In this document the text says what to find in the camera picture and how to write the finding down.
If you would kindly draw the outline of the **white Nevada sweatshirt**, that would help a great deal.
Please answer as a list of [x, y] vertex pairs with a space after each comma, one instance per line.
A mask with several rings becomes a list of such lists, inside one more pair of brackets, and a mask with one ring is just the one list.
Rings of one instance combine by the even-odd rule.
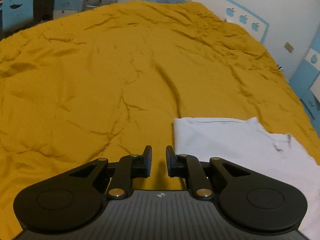
[[319, 239], [319, 165], [290, 133], [268, 133], [257, 118], [181, 118], [174, 144], [178, 154], [220, 157], [296, 187], [308, 201], [299, 229]]

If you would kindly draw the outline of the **mustard yellow bed quilt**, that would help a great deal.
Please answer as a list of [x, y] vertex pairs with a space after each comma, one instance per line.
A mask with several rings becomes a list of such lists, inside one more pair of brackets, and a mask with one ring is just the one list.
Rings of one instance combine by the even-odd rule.
[[107, 5], [3, 39], [1, 239], [21, 232], [22, 189], [97, 158], [150, 145], [151, 176], [135, 186], [181, 189], [165, 148], [182, 117], [256, 117], [319, 160], [319, 137], [267, 49], [200, 3]]

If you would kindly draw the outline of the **blue white wardrobe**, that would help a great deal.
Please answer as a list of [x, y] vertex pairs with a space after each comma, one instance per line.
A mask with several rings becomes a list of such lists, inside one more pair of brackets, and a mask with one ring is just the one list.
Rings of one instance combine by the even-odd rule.
[[302, 102], [312, 120], [319, 116], [319, 101], [311, 91], [311, 86], [319, 76], [319, 29], [306, 55], [291, 78], [289, 85]]

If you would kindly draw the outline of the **white blue headboard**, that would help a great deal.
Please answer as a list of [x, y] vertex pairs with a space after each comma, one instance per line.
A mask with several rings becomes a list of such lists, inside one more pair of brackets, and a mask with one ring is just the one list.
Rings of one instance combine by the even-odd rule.
[[264, 43], [269, 23], [233, 0], [191, 0], [199, 2], [212, 11], [216, 16], [227, 22], [243, 27], [260, 43]]

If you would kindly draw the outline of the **blue smiley face chair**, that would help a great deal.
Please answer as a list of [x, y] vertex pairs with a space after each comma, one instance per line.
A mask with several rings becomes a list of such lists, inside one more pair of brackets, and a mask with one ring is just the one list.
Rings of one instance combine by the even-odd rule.
[[34, 0], [3, 0], [2, 29], [8, 33], [33, 21]]

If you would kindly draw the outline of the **wall switch plate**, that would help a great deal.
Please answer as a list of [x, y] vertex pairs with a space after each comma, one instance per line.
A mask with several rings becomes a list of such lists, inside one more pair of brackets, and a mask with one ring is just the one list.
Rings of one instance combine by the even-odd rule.
[[284, 48], [289, 52], [292, 53], [294, 51], [293, 45], [291, 45], [289, 42], [286, 42], [284, 45]]

